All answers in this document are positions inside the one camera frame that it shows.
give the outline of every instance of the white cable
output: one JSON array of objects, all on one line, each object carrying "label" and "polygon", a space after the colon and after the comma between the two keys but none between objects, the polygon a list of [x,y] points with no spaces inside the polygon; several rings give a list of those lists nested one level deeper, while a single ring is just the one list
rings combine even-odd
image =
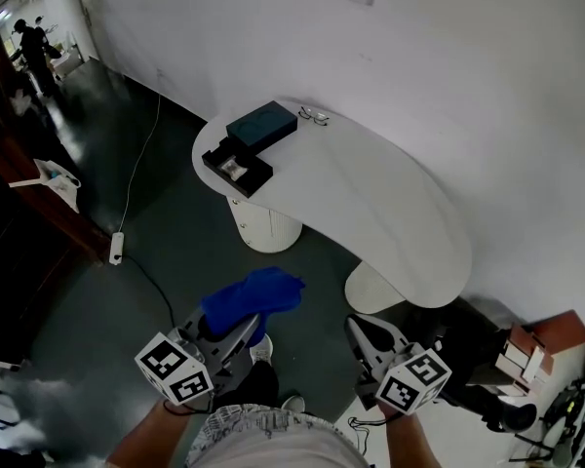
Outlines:
[{"label": "white cable", "polygon": [[124,227],[124,220],[126,219],[126,213],[128,212],[128,206],[130,205],[130,188],[133,185],[133,178],[135,178],[135,174],[137,173],[138,162],[143,157],[143,153],[145,152],[145,147],[147,147],[147,142],[152,138],[154,135],[154,131],[156,130],[156,126],[158,125],[158,116],[160,115],[160,93],[158,94],[158,108],[156,109],[156,121],[154,122],[154,126],[152,127],[152,131],[149,133],[143,148],[140,150],[140,154],[138,155],[138,159],[135,163],[135,169],[133,170],[133,174],[130,177],[130,182],[128,182],[128,196],[126,196],[126,208],[124,209],[124,215],[121,217],[121,224],[119,225],[119,230],[117,232],[121,232],[121,229]]}]

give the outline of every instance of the curved white desk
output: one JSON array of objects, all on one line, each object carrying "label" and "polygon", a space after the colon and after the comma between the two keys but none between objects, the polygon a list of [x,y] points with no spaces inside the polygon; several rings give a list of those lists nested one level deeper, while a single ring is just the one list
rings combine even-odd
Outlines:
[{"label": "curved white desk", "polygon": [[[278,102],[295,114],[300,108]],[[455,209],[410,156],[365,127],[324,110],[330,116],[326,127],[299,117],[295,133],[258,155],[273,167],[273,176],[249,199],[204,165],[202,154],[218,147],[226,125],[264,103],[227,109],[204,127],[192,154],[199,178],[224,196],[325,234],[416,305],[453,301],[472,265]],[[394,297],[377,298],[354,308],[372,313],[392,304]]]}]

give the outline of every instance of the sneaker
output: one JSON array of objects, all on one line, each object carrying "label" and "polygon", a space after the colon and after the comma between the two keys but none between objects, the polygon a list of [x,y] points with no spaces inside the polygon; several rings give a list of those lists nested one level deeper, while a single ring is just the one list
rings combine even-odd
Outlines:
[{"label": "sneaker", "polygon": [[300,395],[293,395],[284,401],[282,409],[291,412],[305,412],[305,399]]},{"label": "sneaker", "polygon": [[273,342],[268,334],[258,343],[258,345],[250,348],[250,355],[255,364],[258,361],[264,361],[271,364],[271,356],[273,355]]}]

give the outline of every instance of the dark teal box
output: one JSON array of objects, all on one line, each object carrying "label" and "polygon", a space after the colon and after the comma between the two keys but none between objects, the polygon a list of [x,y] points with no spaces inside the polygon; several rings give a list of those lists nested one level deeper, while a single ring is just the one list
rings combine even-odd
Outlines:
[{"label": "dark teal box", "polygon": [[258,154],[296,130],[297,118],[272,100],[227,127],[227,136]]}]

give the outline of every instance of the bracelet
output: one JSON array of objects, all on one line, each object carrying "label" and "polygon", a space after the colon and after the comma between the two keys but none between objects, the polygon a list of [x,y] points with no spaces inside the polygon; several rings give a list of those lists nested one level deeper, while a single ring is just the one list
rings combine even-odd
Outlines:
[{"label": "bracelet", "polygon": [[181,404],[181,406],[183,408],[187,408],[188,412],[175,412],[174,410],[171,410],[167,407],[167,402],[169,402],[169,400],[165,400],[165,402],[163,402],[163,408],[165,408],[165,411],[168,412],[169,414],[172,414],[174,416],[192,416],[193,414],[206,414],[208,412],[210,412],[210,404],[209,404],[209,408],[208,409],[193,409],[189,406],[185,406],[184,404]]}]

